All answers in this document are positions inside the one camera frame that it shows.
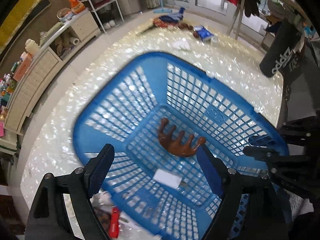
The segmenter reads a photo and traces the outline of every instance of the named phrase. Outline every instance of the brown plastic claw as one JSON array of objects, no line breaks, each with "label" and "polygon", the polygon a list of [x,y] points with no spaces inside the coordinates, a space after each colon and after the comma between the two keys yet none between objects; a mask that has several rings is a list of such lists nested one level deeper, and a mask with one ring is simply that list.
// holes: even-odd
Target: brown plastic claw
[{"label": "brown plastic claw", "polygon": [[173,155],[177,155],[179,157],[191,157],[196,154],[196,151],[199,146],[205,143],[204,137],[199,137],[198,143],[196,147],[191,148],[192,140],[195,137],[193,134],[190,134],[188,141],[185,145],[181,144],[181,140],[185,134],[185,131],[179,132],[179,135],[176,140],[172,140],[173,132],[176,130],[177,126],[172,126],[168,132],[168,134],[164,134],[163,130],[166,125],[169,123],[169,119],[164,117],[161,119],[161,125],[159,128],[158,139],[160,144],[164,149],[166,149],[169,153]]}]

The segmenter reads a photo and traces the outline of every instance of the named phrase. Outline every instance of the blue package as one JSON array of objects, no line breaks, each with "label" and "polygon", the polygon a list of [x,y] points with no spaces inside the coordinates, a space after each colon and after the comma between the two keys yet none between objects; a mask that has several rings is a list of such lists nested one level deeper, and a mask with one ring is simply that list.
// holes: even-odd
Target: blue package
[{"label": "blue package", "polygon": [[209,32],[202,25],[194,26],[193,29],[199,34],[201,41],[208,41],[214,36],[211,32]]},{"label": "blue package", "polygon": [[179,12],[172,13],[172,14],[166,14],[159,17],[159,19],[163,22],[169,22],[169,23],[178,23],[183,19],[183,12],[185,8],[181,7]]}]

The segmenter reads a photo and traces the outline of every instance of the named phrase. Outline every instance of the black cylinder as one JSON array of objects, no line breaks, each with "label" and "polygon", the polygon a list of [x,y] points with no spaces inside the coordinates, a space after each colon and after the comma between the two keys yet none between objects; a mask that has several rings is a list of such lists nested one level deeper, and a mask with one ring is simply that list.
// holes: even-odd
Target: black cylinder
[{"label": "black cylinder", "polygon": [[275,40],[260,63],[261,72],[270,78],[281,67],[285,67],[300,38],[301,32],[293,24],[283,20]]}]

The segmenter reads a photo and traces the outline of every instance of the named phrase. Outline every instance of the white eraser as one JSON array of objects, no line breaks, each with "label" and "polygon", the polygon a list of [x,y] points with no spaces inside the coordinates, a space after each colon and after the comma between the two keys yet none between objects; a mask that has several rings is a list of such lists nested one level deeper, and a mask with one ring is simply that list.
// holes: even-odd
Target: white eraser
[{"label": "white eraser", "polygon": [[171,172],[168,172],[168,171],[157,169],[156,173],[153,176],[153,179],[169,187],[177,189],[180,185],[182,177],[172,174]]}]

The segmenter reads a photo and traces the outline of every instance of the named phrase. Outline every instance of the orange bag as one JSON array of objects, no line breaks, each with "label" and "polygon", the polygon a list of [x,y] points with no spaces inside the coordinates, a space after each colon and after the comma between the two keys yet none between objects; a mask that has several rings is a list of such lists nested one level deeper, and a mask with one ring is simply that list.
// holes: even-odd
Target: orange bag
[{"label": "orange bag", "polygon": [[82,2],[78,0],[69,0],[71,4],[71,11],[75,14],[82,12],[85,9],[85,6]]}]

